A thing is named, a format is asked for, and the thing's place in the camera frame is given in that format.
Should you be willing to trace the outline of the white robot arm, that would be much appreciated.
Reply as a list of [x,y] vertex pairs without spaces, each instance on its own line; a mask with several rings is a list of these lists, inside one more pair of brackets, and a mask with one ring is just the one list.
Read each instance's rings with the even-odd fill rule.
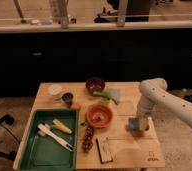
[[137,104],[138,117],[149,114],[155,105],[161,105],[192,128],[192,103],[168,93],[167,82],[163,78],[141,81],[139,91],[141,97]]

